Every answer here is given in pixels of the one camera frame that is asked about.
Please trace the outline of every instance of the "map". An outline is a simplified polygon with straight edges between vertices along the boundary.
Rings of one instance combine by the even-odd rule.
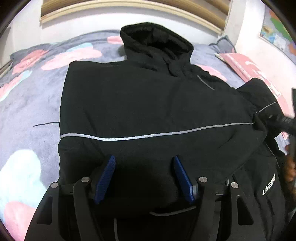
[[[276,46],[296,64],[296,45],[285,26],[267,6],[265,6],[264,21],[260,36]]]

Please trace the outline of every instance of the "wooden headboard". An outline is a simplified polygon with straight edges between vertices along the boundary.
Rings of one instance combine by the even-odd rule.
[[[41,24],[60,16],[99,7],[140,7],[178,15],[221,34],[230,0],[43,0]]]

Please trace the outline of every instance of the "black jacket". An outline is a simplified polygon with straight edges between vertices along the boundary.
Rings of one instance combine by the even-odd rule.
[[[181,155],[196,179],[236,181],[260,215],[266,239],[275,240],[285,225],[283,153],[274,141],[279,131],[267,130],[260,117],[282,112],[267,86],[252,79],[229,87],[191,65],[193,46],[162,26],[126,26],[120,35],[126,61],[69,65],[60,182],[88,176],[112,154],[116,170],[100,212],[145,214],[181,202],[171,161]],[[170,235],[185,240],[179,233]]]

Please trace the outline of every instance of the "bed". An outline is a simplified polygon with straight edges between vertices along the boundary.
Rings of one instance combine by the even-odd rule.
[[[238,88],[244,81],[215,56],[230,51],[235,49],[227,38],[211,46],[194,44],[191,63]],[[0,186],[0,219],[16,241],[24,240],[46,189],[59,178],[59,106],[68,64],[124,59],[118,30],[37,45],[11,55],[12,68],[0,79],[0,181],[5,183]],[[281,136],[278,142],[286,145]]]

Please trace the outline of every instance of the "pillow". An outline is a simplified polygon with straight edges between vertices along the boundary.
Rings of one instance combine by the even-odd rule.
[[[209,47],[216,53],[236,53],[233,43],[229,40],[228,36],[219,38],[217,43],[209,44]]]
[[[215,75],[225,81],[231,87],[238,88],[244,84],[243,80],[231,69],[228,64],[219,60],[215,50],[204,44],[193,44],[191,64],[201,67],[209,74]]]
[[[282,93],[271,83],[267,76],[260,71],[259,67],[250,58],[240,53],[221,53],[216,54],[216,57],[229,64],[244,82],[248,82],[252,78],[263,80],[277,99],[283,113],[289,116],[294,115],[290,112],[287,101]]]

